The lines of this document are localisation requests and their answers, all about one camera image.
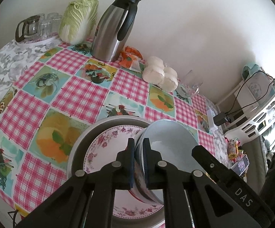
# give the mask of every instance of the thermos handle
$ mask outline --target thermos handle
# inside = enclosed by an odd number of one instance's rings
[[[137,13],[137,5],[134,3],[129,3],[129,9],[128,9],[126,18],[125,18],[122,26],[120,27],[120,30],[117,33],[118,41],[122,41],[125,38],[132,22],[134,21],[136,13]]]
[[[20,24],[23,23],[23,29],[21,30],[21,36],[19,36],[19,26]],[[16,42],[21,42],[24,40],[24,29],[26,28],[27,25],[27,20],[23,20],[18,23],[16,31],[15,31],[15,40]]]

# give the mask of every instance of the floral tablecloth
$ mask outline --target floral tablecloth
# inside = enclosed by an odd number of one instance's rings
[[[183,124],[228,165],[222,130],[208,128],[205,97],[184,99],[143,81],[118,61],[99,62],[91,40],[0,50],[0,196],[26,216],[66,181],[76,139],[108,116],[131,115]]]

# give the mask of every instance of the floral plate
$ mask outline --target floral plate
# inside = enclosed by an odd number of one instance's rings
[[[102,132],[91,143],[84,160],[84,171],[91,173],[100,170],[109,162],[115,161],[117,153],[125,150],[129,138],[134,138],[141,127],[119,125]],[[140,219],[158,210],[162,205],[149,205],[134,198],[128,190],[116,190],[113,215],[124,219]]]

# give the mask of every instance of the screw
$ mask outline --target screw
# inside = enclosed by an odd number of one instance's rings
[[[112,162],[112,166],[113,166],[113,167],[120,167],[121,165],[122,165],[122,163],[119,162],[119,161],[113,161],[113,162]]]
[[[158,166],[165,167],[166,165],[167,165],[166,161],[163,161],[163,160],[158,161]]]
[[[195,175],[196,177],[201,177],[203,175],[203,172],[201,172],[200,170],[195,170],[193,172],[193,175]]]
[[[77,171],[75,172],[75,175],[76,175],[77,177],[83,177],[83,176],[85,175],[85,172],[84,172],[83,170],[77,170]]]

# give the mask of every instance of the tablecloth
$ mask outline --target tablecloth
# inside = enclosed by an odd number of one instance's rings
[[[176,120],[228,165],[221,128],[208,127],[206,110],[217,112],[210,100],[166,93],[119,60],[97,61],[90,47],[90,39],[26,49],[12,41],[0,50],[0,197],[23,216],[66,181],[81,133],[109,116]]]

